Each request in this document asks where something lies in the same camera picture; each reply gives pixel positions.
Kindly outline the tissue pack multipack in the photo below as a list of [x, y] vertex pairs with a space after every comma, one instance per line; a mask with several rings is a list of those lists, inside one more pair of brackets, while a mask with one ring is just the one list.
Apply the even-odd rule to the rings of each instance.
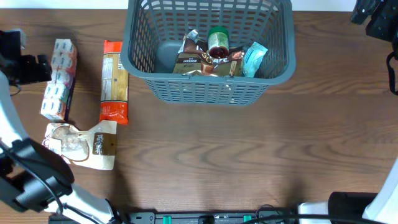
[[52, 74], [47, 82], [40, 114], [51, 122], [65, 122], [72, 101], [76, 77], [77, 49], [70, 39], [56, 39], [52, 59]]

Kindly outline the red spaghetti packet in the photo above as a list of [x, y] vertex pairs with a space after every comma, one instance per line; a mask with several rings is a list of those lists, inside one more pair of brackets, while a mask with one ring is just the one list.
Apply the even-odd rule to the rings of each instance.
[[129, 73], [121, 61], [122, 46], [104, 41], [99, 120], [128, 124]]

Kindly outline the snack bag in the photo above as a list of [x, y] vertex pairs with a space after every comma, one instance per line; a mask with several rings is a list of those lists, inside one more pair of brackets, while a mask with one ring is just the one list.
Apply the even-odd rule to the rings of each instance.
[[47, 125], [43, 145], [68, 164], [112, 170], [116, 157], [117, 122], [102, 120], [87, 131], [67, 123]]

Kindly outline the teal wipes packet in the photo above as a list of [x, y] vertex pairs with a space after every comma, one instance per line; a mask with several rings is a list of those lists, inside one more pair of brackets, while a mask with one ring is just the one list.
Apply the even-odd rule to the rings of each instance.
[[258, 42], [253, 42], [244, 55], [243, 76], [254, 78], [257, 70], [261, 66], [262, 60], [268, 49]]

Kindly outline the green lid jar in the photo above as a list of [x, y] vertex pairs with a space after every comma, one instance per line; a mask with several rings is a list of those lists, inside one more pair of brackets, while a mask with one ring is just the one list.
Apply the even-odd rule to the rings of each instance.
[[208, 54], [213, 58], [229, 55], [229, 33], [223, 26], [212, 27], [208, 32]]

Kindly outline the gold coffee bag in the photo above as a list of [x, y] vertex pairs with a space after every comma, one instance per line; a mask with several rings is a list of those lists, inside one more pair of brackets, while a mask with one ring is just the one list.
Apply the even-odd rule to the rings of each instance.
[[173, 72], [209, 77], [239, 77], [244, 65], [244, 54], [242, 47], [229, 45], [227, 57], [213, 58], [208, 54], [208, 39], [200, 39], [194, 29], [183, 38]]

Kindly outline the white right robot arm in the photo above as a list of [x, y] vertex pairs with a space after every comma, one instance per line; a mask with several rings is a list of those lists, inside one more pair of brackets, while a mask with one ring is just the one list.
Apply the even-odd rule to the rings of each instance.
[[[388, 41], [392, 52], [386, 58], [389, 89], [397, 95], [397, 72], [391, 60], [397, 60], [397, 0], [357, 1], [351, 22], [366, 26], [366, 35]], [[326, 215], [325, 219], [300, 218], [298, 224], [359, 223], [362, 220], [397, 224], [397, 162], [395, 162], [378, 194], [333, 192], [324, 202], [305, 202], [298, 206], [299, 215]]]

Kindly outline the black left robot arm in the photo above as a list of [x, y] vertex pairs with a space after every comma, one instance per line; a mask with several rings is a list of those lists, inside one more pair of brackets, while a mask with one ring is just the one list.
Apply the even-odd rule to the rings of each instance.
[[78, 223], [128, 223], [108, 200], [75, 185], [68, 164], [26, 133], [10, 88], [49, 81], [52, 68], [46, 55], [22, 55], [24, 46], [23, 31], [1, 32], [1, 201]]

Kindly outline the grey plastic basket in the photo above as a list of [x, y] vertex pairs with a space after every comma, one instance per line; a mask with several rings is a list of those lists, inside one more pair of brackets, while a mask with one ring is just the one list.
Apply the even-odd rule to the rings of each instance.
[[[252, 78], [174, 73], [183, 37], [212, 27], [227, 29], [233, 47], [263, 45], [267, 53]], [[154, 95], [172, 103], [249, 105], [296, 68], [289, 0], [129, 0], [121, 51], [124, 68], [142, 78]]]

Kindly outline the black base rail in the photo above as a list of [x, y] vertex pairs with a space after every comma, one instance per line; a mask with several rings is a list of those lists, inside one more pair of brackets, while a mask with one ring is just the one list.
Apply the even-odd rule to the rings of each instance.
[[224, 212], [224, 213], [130, 213], [127, 220], [131, 224], [227, 224], [243, 223], [255, 218], [271, 215], [283, 215], [282, 210], [261, 210], [260, 212]]

